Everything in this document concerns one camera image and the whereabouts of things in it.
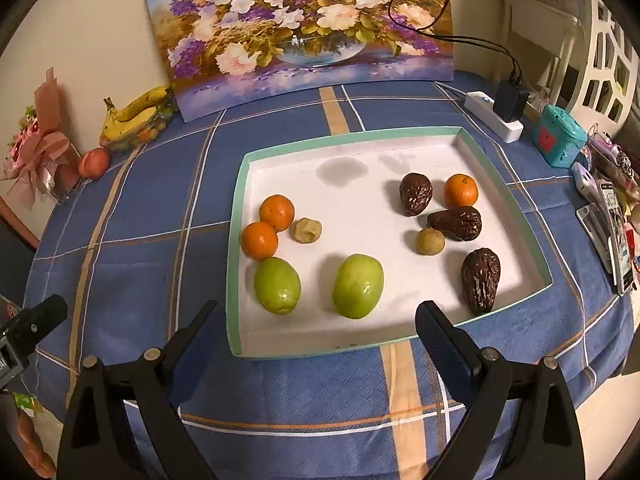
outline power adapter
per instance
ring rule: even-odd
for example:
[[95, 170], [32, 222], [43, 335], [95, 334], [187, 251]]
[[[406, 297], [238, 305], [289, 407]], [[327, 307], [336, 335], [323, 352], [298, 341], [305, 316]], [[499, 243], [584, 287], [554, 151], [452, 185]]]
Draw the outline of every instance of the power adapter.
[[494, 112], [505, 123], [519, 121], [527, 105], [529, 92], [520, 85], [503, 79], [495, 95]]

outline teal box with lid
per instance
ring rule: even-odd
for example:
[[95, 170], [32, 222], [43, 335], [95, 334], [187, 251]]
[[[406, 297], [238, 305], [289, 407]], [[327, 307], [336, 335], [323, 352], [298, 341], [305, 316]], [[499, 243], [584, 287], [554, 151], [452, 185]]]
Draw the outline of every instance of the teal box with lid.
[[547, 105], [533, 134], [533, 143], [554, 168], [568, 168], [587, 142], [587, 132], [565, 110]]

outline table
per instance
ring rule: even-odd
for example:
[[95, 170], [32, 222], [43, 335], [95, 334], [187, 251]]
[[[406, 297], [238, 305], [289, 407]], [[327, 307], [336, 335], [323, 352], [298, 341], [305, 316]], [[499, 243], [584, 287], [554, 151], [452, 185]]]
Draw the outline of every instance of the table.
[[[489, 90], [456, 72], [450, 86]], [[25, 384], [58, 418], [83, 357], [107, 364], [162, 346], [206, 300], [223, 301], [232, 193], [246, 152], [329, 134], [402, 126], [462, 126], [518, 200], [554, 284], [532, 300], [465, 326], [479, 347], [507, 359], [555, 356], [574, 403], [618, 366], [633, 335], [620, 298], [575, 218], [584, 205], [568, 170], [549, 167], [530, 142], [503, 143], [466, 113], [460, 95], [430, 82], [360, 83], [251, 102], [183, 123], [114, 159], [98, 182], [57, 206], [31, 268], [26, 304], [53, 293], [67, 322], [38, 348]], [[223, 309], [215, 350], [180, 416], [221, 479], [421, 478], [460, 423], [418, 340], [313, 358], [250, 361], [230, 354]], [[135, 405], [127, 407], [142, 454]], [[497, 464], [508, 405], [479, 478]]]

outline silver bolt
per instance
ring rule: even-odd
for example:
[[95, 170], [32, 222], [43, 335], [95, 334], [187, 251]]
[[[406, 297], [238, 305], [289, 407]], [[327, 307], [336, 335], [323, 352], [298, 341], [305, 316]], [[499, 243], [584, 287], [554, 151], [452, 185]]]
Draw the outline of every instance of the silver bolt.
[[98, 364], [98, 358], [95, 355], [90, 355], [89, 357], [85, 357], [82, 361], [82, 366], [84, 366], [87, 370], [90, 370], [95, 365]]
[[159, 348], [148, 348], [143, 355], [147, 361], [155, 361], [161, 353]]
[[547, 368], [551, 370], [555, 370], [556, 368], [558, 368], [558, 361], [556, 361], [552, 357], [547, 356], [544, 359], [542, 359], [542, 362], [545, 364]]
[[500, 357], [498, 351], [495, 348], [491, 348], [490, 346], [483, 348], [480, 353], [482, 354], [482, 357], [487, 361], [497, 361], [498, 357]]

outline white tray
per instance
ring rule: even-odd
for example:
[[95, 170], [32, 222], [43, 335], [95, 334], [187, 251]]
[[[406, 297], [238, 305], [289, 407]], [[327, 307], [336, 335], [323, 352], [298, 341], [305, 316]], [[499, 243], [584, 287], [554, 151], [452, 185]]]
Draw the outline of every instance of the white tray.
[[[409, 172], [423, 173], [433, 199], [418, 217], [399, 209], [399, 184]], [[444, 182], [455, 173], [478, 183], [475, 208], [482, 232], [472, 242], [447, 239], [437, 256], [414, 250], [426, 215], [446, 206]], [[255, 299], [257, 262], [240, 248], [242, 229], [258, 220], [270, 195], [287, 196], [296, 219], [322, 223], [313, 244], [280, 233], [276, 256], [298, 272], [302, 296], [286, 316], [271, 314]], [[473, 316], [462, 301], [460, 267], [466, 255], [488, 247], [502, 273], [494, 309]], [[378, 130], [302, 140], [248, 153], [236, 182], [226, 273], [226, 325], [234, 355], [251, 358], [303, 356], [364, 348], [415, 336], [415, 310], [433, 300], [456, 325], [490, 316], [551, 286], [538, 242], [511, 192], [482, 149], [459, 127]], [[338, 267], [353, 253], [378, 259], [385, 286], [367, 317], [351, 320], [332, 305]]]

